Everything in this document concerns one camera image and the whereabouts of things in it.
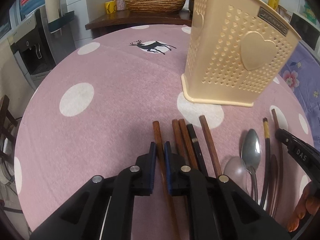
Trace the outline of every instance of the finger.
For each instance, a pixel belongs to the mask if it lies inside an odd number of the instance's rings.
[[[310,196],[307,199],[306,208],[311,215],[315,216],[316,213],[318,212],[319,207],[320,207],[320,199],[314,196]]]
[[[306,208],[306,200],[310,194],[310,184],[307,184],[305,188],[303,189],[301,198],[298,201],[298,204],[296,208],[294,209],[294,212],[298,216],[298,218],[303,219],[304,216],[306,215],[307,208]]]
[[[303,198],[304,200],[307,200],[308,196],[310,195],[311,183],[312,183],[312,182],[309,182],[309,183],[304,187],[304,189],[303,189],[301,198]]]
[[[304,199],[300,199],[296,208],[294,209],[294,214],[296,214],[296,216],[299,219],[303,219],[304,216],[306,215],[307,212],[307,208],[306,208],[306,200]]]
[[[287,224],[287,229],[289,232],[292,232],[296,230],[299,226],[299,218],[296,215],[296,213],[293,213],[292,216],[289,218],[288,224]]]

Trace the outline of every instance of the beige plastic utensil holder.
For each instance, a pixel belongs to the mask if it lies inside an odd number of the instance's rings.
[[[300,39],[261,0],[195,0],[183,94],[194,103],[253,106]]]

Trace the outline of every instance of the flower pattern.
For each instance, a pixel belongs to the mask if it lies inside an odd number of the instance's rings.
[[[287,83],[287,85],[291,88],[292,91],[294,91],[294,88],[299,86],[299,80],[297,79],[298,73],[296,71],[290,71],[286,70],[283,72],[282,78]]]

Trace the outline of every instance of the black deer print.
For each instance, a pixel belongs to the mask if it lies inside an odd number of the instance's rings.
[[[156,49],[156,47],[166,47],[168,48],[170,51],[171,49],[169,47],[172,47],[172,48],[175,48],[174,46],[171,46],[171,45],[167,45],[167,44],[162,44],[158,41],[155,41],[154,43],[152,44],[149,44],[149,45],[144,45],[144,44],[141,44],[141,41],[136,41],[137,44],[133,44],[133,42],[130,43],[130,46],[137,46],[139,47],[140,49],[143,49],[143,50],[146,50],[146,51],[150,51],[150,52],[154,52],[154,53],[162,53],[163,55],[165,55],[164,52],[160,51],[159,49]]]

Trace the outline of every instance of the pink tablecloth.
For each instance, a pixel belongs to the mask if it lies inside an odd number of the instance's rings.
[[[214,171],[198,116],[207,117],[222,169],[231,156],[239,155],[241,134],[255,129],[262,146],[259,198],[265,159],[263,117],[269,119],[271,149],[277,154],[270,108],[276,107],[282,127],[313,145],[303,110],[280,76],[252,108],[186,101],[180,76],[189,33],[186,26],[151,25],[105,35],[73,52],[41,83],[23,116],[15,150],[19,200],[32,230],[92,176],[115,176],[147,153],[155,120],[163,141],[170,140],[172,146],[171,120],[184,117],[193,123],[211,176]],[[130,46],[140,41],[167,46],[151,51]],[[283,197],[276,217],[283,225],[308,182],[288,154],[284,163]],[[175,201],[181,235],[187,239],[184,205]],[[132,238],[173,239],[170,223],[157,165],[153,195],[135,199]]]

